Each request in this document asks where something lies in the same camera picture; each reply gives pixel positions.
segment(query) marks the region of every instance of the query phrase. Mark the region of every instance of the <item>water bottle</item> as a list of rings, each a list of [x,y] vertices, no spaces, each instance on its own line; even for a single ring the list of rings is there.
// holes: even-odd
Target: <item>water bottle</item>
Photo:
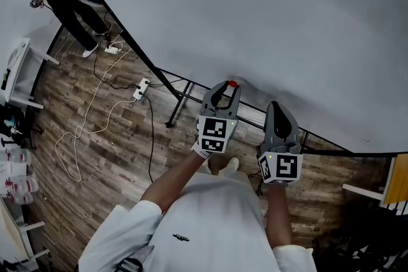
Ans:
[[[33,193],[38,190],[37,179],[30,176],[9,178],[5,184],[8,192],[16,192],[19,194]]]
[[[7,198],[9,198],[13,204],[16,203],[19,205],[30,204],[34,201],[33,195],[30,193],[21,195],[16,192],[7,192]]]
[[[25,148],[14,148],[0,154],[0,161],[31,164],[31,153]]]

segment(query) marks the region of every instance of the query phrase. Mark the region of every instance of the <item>person in white shirt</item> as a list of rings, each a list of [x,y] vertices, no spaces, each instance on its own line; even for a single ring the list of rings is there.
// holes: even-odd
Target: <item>person in white shirt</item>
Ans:
[[[238,159],[213,176],[209,155],[196,143],[133,209],[117,206],[84,250],[79,271],[115,271],[149,247],[142,262],[147,272],[315,272],[311,253],[292,245],[285,186],[268,185],[265,230]]]

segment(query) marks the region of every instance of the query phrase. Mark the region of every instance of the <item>wristband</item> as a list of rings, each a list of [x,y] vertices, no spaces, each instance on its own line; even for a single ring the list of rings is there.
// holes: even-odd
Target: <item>wristband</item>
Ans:
[[[194,145],[191,147],[191,150],[196,152],[200,157],[206,160],[211,156],[210,152],[204,151],[200,148],[198,141],[194,143]]]

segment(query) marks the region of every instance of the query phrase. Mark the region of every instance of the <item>electrical outlet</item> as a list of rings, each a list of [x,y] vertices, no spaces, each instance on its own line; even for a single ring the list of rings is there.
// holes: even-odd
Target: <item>electrical outlet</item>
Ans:
[[[146,93],[146,90],[149,84],[150,84],[150,81],[147,78],[144,78],[143,80],[141,80],[138,88],[135,90],[135,93],[133,93],[133,97],[136,100],[142,100],[142,97],[144,93]]]
[[[119,49],[115,47],[109,47],[109,48],[106,47],[105,52],[107,52],[108,54],[117,55],[117,53],[119,52]]]

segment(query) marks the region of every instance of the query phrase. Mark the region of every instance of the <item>wooden floor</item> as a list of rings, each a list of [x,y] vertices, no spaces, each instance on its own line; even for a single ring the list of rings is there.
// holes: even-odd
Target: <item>wooden floor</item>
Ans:
[[[117,33],[118,29],[114,26],[113,36]],[[53,56],[65,42],[65,37],[66,32],[55,45]],[[57,55],[58,59],[71,40],[72,37]],[[120,54],[128,49],[124,44]],[[30,209],[35,219],[45,221],[44,237],[40,242],[50,249],[50,259],[61,271],[73,270],[87,242],[116,204],[131,208],[150,185],[147,169],[152,126],[146,99],[117,106],[105,132],[90,136],[83,133],[77,140],[78,163],[82,173],[80,183],[72,180],[57,160],[55,142],[66,131],[74,132],[76,126],[82,125],[85,111],[99,83],[92,74],[95,55],[83,59],[82,51],[79,44],[74,42],[59,66],[48,63],[36,91],[36,100],[45,105],[37,116],[37,123],[45,132],[34,138],[37,150],[34,152],[33,169],[40,183],[40,191]],[[119,55],[109,55],[100,50],[96,74],[101,77],[118,58]],[[133,52],[106,77],[114,86],[138,84],[143,77],[150,78],[152,83],[160,83]],[[184,85],[185,82],[174,83],[180,90]],[[120,100],[133,99],[134,90],[114,90],[103,84],[88,114],[85,128],[92,131],[104,128],[112,106]],[[190,93],[202,98],[205,90],[195,87]],[[197,135],[195,120],[200,105],[193,101],[184,102],[174,120],[174,127],[167,129],[164,123],[176,105],[175,98],[164,87],[149,88],[147,96],[154,112],[155,143],[151,171],[153,179],[156,179],[177,164],[194,143]],[[265,118],[263,114],[245,106],[240,107],[240,115],[260,124]],[[240,159],[240,170],[248,174],[257,172],[254,147],[262,139],[263,133],[259,129],[239,123],[225,155],[215,157],[211,162],[212,169],[216,172],[222,163],[236,156]],[[333,148],[313,136],[309,137],[307,144],[314,148]],[[73,138],[65,137],[57,149],[69,173],[78,178]],[[341,185],[346,182],[378,190],[384,168],[383,159],[305,155],[302,179],[288,187],[295,243],[311,246],[315,237],[340,226],[347,218],[347,204],[353,197],[344,193]],[[256,189],[259,178],[253,178],[252,183]],[[265,198],[261,197],[263,214],[266,213],[266,206]]]

